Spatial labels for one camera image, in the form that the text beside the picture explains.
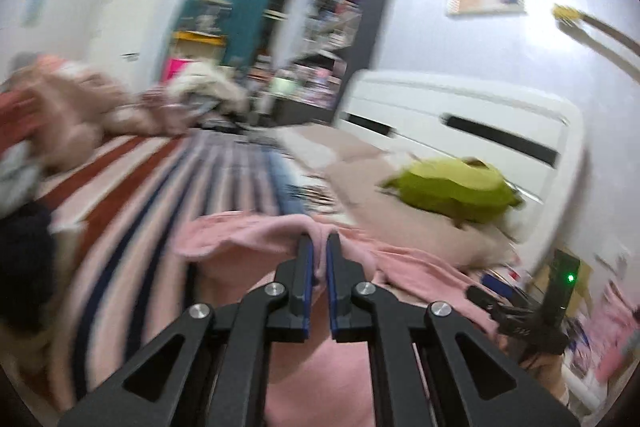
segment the pillow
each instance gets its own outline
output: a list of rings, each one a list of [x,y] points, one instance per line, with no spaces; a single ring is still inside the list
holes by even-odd
[[[329,147],[338,160],[351,161],[380,155],[382,149],[335,127],[312,123],[297,126],[296,131],[312,142]]]
[[[312,171],[323,172],[339,161],[371,158],[383,153],[382,149],[356,138],[347,131],[320,125],[289,125],[277,127],[274,139],[296,160]]]
[[[390,159],[385,155],[338,162],[324,172],[358,226],[380,241],[433,253],[457,268],[514,262],[511,243],[494,225],[465,223],[457,229],[449,217],[419,210],[383,194],[376,185],[395,174]]]

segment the pink towel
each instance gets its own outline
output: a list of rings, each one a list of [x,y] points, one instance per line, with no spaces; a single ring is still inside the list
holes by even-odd
[[[425,302],[447,301],[487,334],[495,334],[497,325],[488,314],[465,298],[474,282],[427,252],[392,247],[318,216],[224,212],[200,217],[178,232],[174,251],[200,263],[207,301],[215,306],[236,302],[272,280],[275,267],[294,255],[300,234],[313,241],[318,285],[311,334],[305,344],[272,347],[265,409],[270,426],[375,425],[366,344],[336,344],[330,338],[324,246],[332,232],[340,233],[343,256],[361,263],[368,280],[389,283]]]

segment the yellow shelf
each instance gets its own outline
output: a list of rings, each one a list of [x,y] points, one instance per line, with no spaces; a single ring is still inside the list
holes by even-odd
[[[208,35],[199,32],[174,32],[174,39],[177,41],[202,42],[212,46],[226,46],[224,35]]]

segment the teal curtain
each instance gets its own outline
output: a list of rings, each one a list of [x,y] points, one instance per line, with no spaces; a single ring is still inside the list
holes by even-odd
[[[228,0],[233,3],[231,14],[223,19],[220,29],[228,38],[224,63],[239,58],[243,64],[251,60],[262,29],[262,14],[269,0]],[[202,12],[202,3],[187,0],[177,29],[193,27],[195,18]]]
[[[262,15],[268,4],[269,0],[241,0],[241,7],[232,10],[228,20],[229,43],[225,62],[238,57],[247,64],[252,59],[264,23]]]

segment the beige pillow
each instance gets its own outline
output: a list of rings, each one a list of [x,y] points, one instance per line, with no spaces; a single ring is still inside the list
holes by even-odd
[[[379,156],[333,164],[326,168],[325,177],[358,226],[380,241],[432,253],[458,268],[514,261],[508,238],[494,225],[465,223],[457,229],[449,217],[414,208],[380,192],[377,184],[395,172],[385,156]]]
[[[335,127],[312,123],[300,125],[295,130],[307,140],[331,149],[337,160],[351,161],[380,155],[383,150]]]

